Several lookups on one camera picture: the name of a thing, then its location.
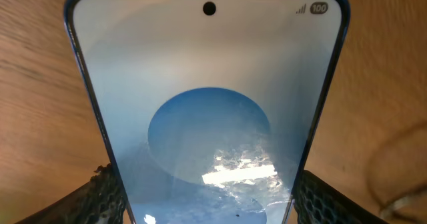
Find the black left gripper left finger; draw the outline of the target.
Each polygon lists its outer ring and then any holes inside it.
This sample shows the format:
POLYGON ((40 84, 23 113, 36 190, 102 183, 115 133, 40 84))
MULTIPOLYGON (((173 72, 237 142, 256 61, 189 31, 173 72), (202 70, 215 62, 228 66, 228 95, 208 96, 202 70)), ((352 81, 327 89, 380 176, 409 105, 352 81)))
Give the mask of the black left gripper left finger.
POLYGON ((117 177, 108 164, 99 166, 80 188, 17 224, 123 224, 125 209, 117 177))

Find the blue Galaxy smartphone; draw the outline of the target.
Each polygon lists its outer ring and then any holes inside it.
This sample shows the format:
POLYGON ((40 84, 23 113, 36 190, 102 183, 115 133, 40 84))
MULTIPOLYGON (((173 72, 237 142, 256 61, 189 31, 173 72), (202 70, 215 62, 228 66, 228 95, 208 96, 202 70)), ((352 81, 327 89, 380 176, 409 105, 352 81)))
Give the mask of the blue Galaxy smartphone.
POLYGON ((66 0, 132 223, 285 223, 348 0, 66 0))

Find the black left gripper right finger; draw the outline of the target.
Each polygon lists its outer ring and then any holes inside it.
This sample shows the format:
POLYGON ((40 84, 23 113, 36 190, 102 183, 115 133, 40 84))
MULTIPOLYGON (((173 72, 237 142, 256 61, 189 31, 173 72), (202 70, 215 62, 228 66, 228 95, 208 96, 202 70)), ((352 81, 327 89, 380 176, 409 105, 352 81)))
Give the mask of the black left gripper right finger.
POLYGON ((388 224, 310 171, 303 171, 295 192, 298 224, 388 224))

